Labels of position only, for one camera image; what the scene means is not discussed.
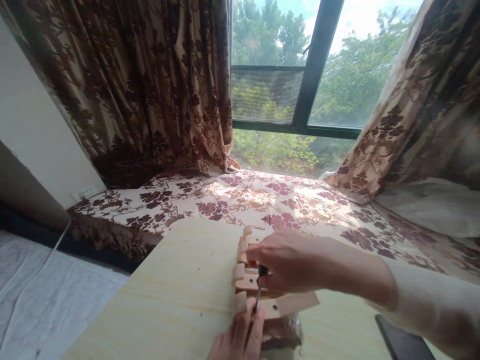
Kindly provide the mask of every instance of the wooden parts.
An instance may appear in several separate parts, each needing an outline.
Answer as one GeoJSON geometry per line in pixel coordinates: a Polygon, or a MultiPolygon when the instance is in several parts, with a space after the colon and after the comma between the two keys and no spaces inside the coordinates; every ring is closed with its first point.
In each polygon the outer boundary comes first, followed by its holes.
{"type": "Polygon", "coordinates": [[[243,236],[240,237],[240,241],[238,242],[237,261],[240,263],[247,264],[246,251],[249,245],[259,244],[263,240],[260,236],[254,236],[252,230],[253,226],[245,226],[243,236]]]}
{"type": "Polygon", "coordinates": [[[255,272],[246,273],[245,264],[239,263],[233,267],[231,285],[238,290],[253,290],[259,289],[257,285],[258,274],[255,272]]]}
{"type": "MultiPolygon", "coordinates": [[[[247,312],[247,299],[258,294],[259,269],[247,263],[247,249],[269,234],[268,231],[246,226],[237,246],[237,264],[232,271],[231,284],[235,288],[232,301],[233,321],[247,312]]],[[[262,289],[259,304],[265,309],[265,324],[261,340],[262,350],[295,349],[303,343],[303,330],[297,312],[315,306],[319,299],[314,292],[284,294],[262,289]]]]}
{"type": "MultiPolygon", "coordinates": [[[[262,299],[258,302],[265,309],[265,320],[279,319],[320,304],[314,292],[288,293],[277,298],[262,299]]],[[[233,296],[233,318],[247,311],[247,292],[233,296]]]]}
{"type": "MultiPolygon", "coordinates": [[[[261,242],[259,236],[253,235],[253,227],[246,226],[237,247],[238,264],[233,267],[231,285],[235,288],[232,303],[233,318],[247,311],[247,293],[257,292],[258,268],[251,267],[247,262],[246,251],[251,244],[261,242]]],[[[307,293],[265,293],[261,294],[259,304],[265,308],[265,320],[280,319],[299,311],[318,305],[319,299],[314,292],[307,293]]]]}

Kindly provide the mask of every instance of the white cable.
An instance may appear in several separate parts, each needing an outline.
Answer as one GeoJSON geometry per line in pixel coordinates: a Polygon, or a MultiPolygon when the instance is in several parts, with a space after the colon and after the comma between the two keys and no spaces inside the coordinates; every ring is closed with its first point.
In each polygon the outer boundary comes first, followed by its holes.
{"type": "Polygon", "coordinates": [[[35,274],[35,276],[32,277],[32,279],[28,282],[27,285],[25,285],[25,287],[20,291],[20,293],[19,293],[18,296],[16,297],[15,301],[13,302],[13,310],[11,311],[10,317],[8,318],[8,321],[7,321],[7,323],[6,323],[5,331],[3,332],[3,336],[1,337],[1,342],[0,342],[0,354],[2,353],[2,351],[3,351],[3,349],[4,349],[5,341],[8,339],[7,335],[8,335],[8,332],[9,332],[10,323],[12,322],[12,319],[14,318],[15,310],[16,310],[16,308],[17,308],[17,304],[19,303],[20,297],[22,296],[22,294],[24,293],[24,291],[30,286],[30,284],[34,282],[34,280],[37,278],[37,276],[38,276],[38,275],[40,274],[40,272],[43,270],[43,268],[45,267],[45,265],[49,262],[50,258],[52,257],[52,255],[53,255],[53,253],[55,252],[55,250],[57,250],[60,242],[61,242],[62,239],[64,238],[64,235],[65,235],[65,233],[67,232],[67,230],[69,229],[69,227],[70,227],[71,224],[72,224],[72,219],[68,220],[68,224],[66,225],[65,230],[63,230],[62,234],[60,235],[60,238],[59,238],[58,241],[56,242],[55,247],[50,251],[50,254],[47,256],[47,258],[46,258],[45,262],[43,263],[43,265],[41,266],[40,270],[38,270],[38,272],[35,274]]]}

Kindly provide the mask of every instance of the brown floral curtain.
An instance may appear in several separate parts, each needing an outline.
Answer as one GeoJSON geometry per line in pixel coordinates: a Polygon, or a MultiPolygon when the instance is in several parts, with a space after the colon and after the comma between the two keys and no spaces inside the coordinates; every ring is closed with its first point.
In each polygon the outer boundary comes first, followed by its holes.
{"type": "Polygon", "coordinates": [[[0,0],[105,183],[234,170],[228,0],[0,0]]]}
{"type": "Polygon", "coordinates": [[[480,1],[427,0],[353,150],[325,179],[365,204],[402,182],[480,190],[480,1]]]}

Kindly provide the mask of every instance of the black phone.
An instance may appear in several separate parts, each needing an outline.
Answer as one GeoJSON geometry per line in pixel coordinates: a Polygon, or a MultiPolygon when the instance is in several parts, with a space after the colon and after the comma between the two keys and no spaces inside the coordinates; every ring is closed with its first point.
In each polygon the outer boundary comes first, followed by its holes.
{"type": "Polygon", "coordinates": [[[435,360],[421,336],[403,331],[382,315],[375,315],[375,321],[393,360],[435,360]]]}

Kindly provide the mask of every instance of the light wooden table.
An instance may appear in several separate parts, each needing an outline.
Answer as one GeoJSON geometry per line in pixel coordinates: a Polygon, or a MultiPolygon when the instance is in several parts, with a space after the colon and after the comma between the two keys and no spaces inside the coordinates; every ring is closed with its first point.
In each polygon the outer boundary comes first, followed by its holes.
{"type": "MultiPolygon", "coordinates": [[[[230,281],[242,231],[221,221],[179,221],[64,359],[205,359],[231,322],[230,281]]],[[[321,304],[300,314],[301,349],[263,358],[391,359],[373,308],[353,296],[317,294],[321,304]]],[[[438,360],[448,359],[429,347],[438,360]]]]}

